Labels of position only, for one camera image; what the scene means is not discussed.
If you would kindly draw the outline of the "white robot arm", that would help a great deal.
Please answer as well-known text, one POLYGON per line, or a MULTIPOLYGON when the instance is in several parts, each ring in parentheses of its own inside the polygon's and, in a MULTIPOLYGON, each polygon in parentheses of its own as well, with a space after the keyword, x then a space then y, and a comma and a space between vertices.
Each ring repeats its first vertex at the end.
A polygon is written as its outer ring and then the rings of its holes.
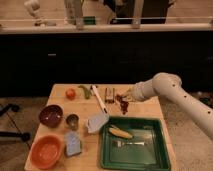
POLYGON ((158 73, 147 81, 128 88, 121 97, 130 101, 146 101, 154 96, 164 96, 178 105, 194 123, 213 141, 213 109, 188 94, 182 88, 178 75, 158 73))

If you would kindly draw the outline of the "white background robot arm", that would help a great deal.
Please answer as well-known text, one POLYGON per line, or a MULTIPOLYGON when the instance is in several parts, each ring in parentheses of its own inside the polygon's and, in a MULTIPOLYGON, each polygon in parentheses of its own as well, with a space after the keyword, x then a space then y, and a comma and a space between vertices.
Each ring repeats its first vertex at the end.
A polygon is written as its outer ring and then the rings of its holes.
POLYGON ((38 0, 27 0, 24 3, 24 6, 32 17, 34 17, 35 19, 40 19, 39 14, 40 3, 38 0))

